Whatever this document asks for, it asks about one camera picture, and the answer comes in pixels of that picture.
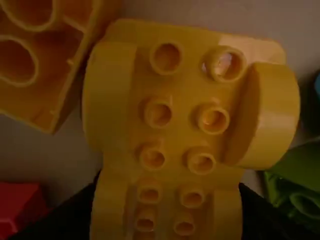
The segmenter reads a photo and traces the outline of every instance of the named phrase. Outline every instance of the green plastic piece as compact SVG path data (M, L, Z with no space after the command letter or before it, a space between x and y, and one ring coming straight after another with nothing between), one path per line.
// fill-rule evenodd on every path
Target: green plastic piece
M290 149L269 171L320 192L320 143L311 142Z
M270 172L264 173L268 199L299 224L320 234L320 193Z

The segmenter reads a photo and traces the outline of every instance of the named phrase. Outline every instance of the black surface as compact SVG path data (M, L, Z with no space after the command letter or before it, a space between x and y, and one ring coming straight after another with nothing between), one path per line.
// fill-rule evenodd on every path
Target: black surface
M88 185L44 219L10 240L88 240L95 188L95 183ZM320 235L290 221L244 184L241 183L239 189L243 207L243 240L320 239Z

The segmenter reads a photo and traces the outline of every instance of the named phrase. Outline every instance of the red toy brick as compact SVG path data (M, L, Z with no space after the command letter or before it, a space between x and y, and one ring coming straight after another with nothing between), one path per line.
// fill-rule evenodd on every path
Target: red toy brick
M17 233L47 212L39 184L0 182L0 240Z

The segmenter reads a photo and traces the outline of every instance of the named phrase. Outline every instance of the yellow toy brick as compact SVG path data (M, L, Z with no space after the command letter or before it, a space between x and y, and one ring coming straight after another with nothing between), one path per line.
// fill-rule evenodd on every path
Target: yellow toy brick
M0 0L0 113L56 131L79 100L79 67L120 2Z
M83 127L103 151L91 239L240 240L243 168L276 163L300 111L270 40L121 19L94 47Z

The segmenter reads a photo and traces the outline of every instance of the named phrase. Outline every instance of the plastic toy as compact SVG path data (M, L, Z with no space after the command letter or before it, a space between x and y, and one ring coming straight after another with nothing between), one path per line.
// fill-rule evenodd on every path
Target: plastic toy
M290 149L270 172L315 192L320 192L320 143Z
M48 211L38 184L0 182L0 240L36 222Z
M0 0L0 113L53 133L78 102L81 63L120 0Z
M82 110L103 151L91 239L240 240L242 168L285 153L300 110L270 40L121 19L87 64Z
M320 193L265 172L269 201L290 219L320 234Z

